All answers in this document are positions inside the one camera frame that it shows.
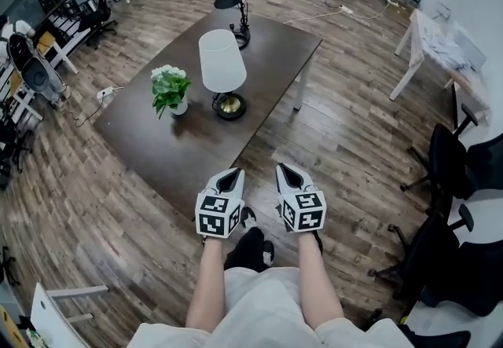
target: green leaves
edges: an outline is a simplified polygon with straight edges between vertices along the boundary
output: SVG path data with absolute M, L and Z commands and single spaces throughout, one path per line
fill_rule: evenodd
M 159 114 L 159 119 L 166 107 L 171 109 L 178 107 L 190 83 L 190 80 L 168 72 L 163 72 L 154 78 L 152 81 L 152 93 L 154 94 L 152 106 L 156 109 L 156 114 Z

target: wooden floor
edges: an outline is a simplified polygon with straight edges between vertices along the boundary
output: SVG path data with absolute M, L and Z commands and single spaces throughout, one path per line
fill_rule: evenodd
M 94 112 L 99 90 L 125 86 L 210 12 L 213 1 L 114 5 L 118 35 L 108 34 L 97 51 L 79 47 L 71 56 L 78 75 L 60 69 L 73 89 L 68 110 L 81 119 Z M 324 0 L 248 2 L 251 13 L 280 22 L 336 11 Z M 375 16 L 385 6 L 383 0 L 327 3 L 344 3 L 359 16 Z M 402 257 L 388 224 L 412 236 L 425 218 L 428 195 L 398 189 L 422 174 L 406 147 L 424 151 L 435 123 L 450 126 L 446 79 L 434 68 L 424 66 L 397 101 L 388 99 L 408 67 L 407 59 L 393 54 L 407 23 L 389 9 L 375 20 L 338 14 L 291 24 L 324 39 L 304 105 L 292 111 L 294 84 L 238 161 L 247 173 L 245 201 L 276 244 L 278 266 L 295 266 L 297 248 L 274 210 L 275 165 L 306 168 L 325 192 L 325 264 L 357 325 L 377 307 L 394 319 L 404 309 L 391 298 L 393 287 L 368 277 L 367 270 Z M 403 54 L 408 58 L 408 50 Z M 23 158 L 24 172 L 15 174 L 0 206 L 2 237 L 17 258 L 25 307 L 31 308 L 37 281 L 47 288 L 109 285 L 112 291 L 104 297 L 64 306 L 68 315 L 95 315 L 79 330 L 99 347 L 125 346 L 141 322 L 183 324 L 202 250 L 194 224 L 121 163 L 94 131 L 96 117 L 77 128 L 71 113 L 58 114 L 44 101 L 36 107 L 45 119 L 33 154 Z M 228 248 L 237 238 L 234 234 Z

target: office chair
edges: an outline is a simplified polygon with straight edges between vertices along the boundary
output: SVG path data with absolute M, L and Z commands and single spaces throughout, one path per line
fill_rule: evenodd
M 12 159 L 14 165 L 16 165 L 19 172 L 23 172 L 20 169 L 20 154 L 22 151 L 32 152 L 31 148 L 26 148 L 25 143 L 28 136 L 33 134 L 31 130 L 26 130 L 23 135 L 17 131 L 16 124 L 13 122 L 8 110 L 0 120 L 0 143 L 4 144 L 2 150 L 0 150 L 0 188 L 5 189 L 9 183 L 10 179 L 10 163 Z
M 451 133 L 437 124 L 430 141 L 429 161 L 413 147 L 407 149 L 421 162 L 428 174 L 410 185 L 400 185 L 405 192 L 427 180 L 431 182 L 431 207 L 435 206 L 439 192 L 444 191 L 466 200 L 480 189 L 503 189 L 503 134 L 491 141 L 466 148 L 458 140 L 466 126 L 478 121 L 472 111 L 461 104 L 466 114 L 463 123 Z
M 442 277 L 426 283 L 420 299 L 435 307 L 442 301 L 487 316 L 503 300 L 503 240 L 491 244 L 464 243 L 444 263 Z
M 454 230 L 463 225 L 468 231 L 473 230 L 473 218 L 469 209 L 462 204 L 459 209 L 461 220 L 447 225 L 446 219 L 433 211 L 408 244 L 402 230 L 396 225 L 389 225 L 387 230 L 398 235 L 405 250 L 402 262 L 388 269 L 369 270 L 370 277 L 391 279 L 399 284 L 393 294 L 394 299 L 417 299 L 423 286 L 432 279 L 443 274 L 443 267 L 459 248 L 459 241 Z
M 367 332 L 382 317 L 383 310 L 376 309 L 362 326 Z M 406 324 L 398 324 L 400 331 L 407 337 L 414 348 L 466 348 L 472 337 L 471 332 L 453 332 L 443 335 L 417 335 Z
M 115 20 L 111 20 L 108 23 L 106 22 L 111 14 L 112 11 L 107 5 L 107 1 L 98 0 L 97 10 L 83 16 L 79 25 L 79 32 L 85 31 L 87 28 L 91 29 L 86 41 L 87 46 L 90 46 L 91 41 L 94 41 L 94 48 L 97 49 L 100 37 L 103 33 L 113 32 L 114 35 L 117 34 L 115 29 L 109 28 L 111 25 L 116 26 L 117 22 Z

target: dark wooden table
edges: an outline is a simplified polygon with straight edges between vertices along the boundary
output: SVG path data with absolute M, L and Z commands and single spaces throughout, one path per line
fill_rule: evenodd
M 203 85 L 198 42 L 211 30 L 238 24 L 238 14 L 215 10 L 196 22 L 144 66 L 94 124 L 123 162 L 187 218 L 193 217 L 197 193 L 212 175 L 233 165 L 302 71 L 294 104 L 300 109 L 311 57 L 321 43 L 305 31 L 250 15 L 251 41 L 242 51 L 248 77 L 237 90 L 248 108 L 227 122 L 211 108 L 213 93 Z M 150 75 L 165 64 L 185 70 L 193 84 L 185 114 L 165 111 L 157 119 Z

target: white chair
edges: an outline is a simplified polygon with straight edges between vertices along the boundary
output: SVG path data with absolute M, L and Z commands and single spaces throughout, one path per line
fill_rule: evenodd
M 51 348 L 89 348 L 72 324 L 91 320 L 93 315 L 86 313 L 64 317 L 57 307 L 56 300 L 98 296 L 107 292 L 106 285 L 46 291 L 40 283 L 37 283 L 31 304 L 31 323 Z

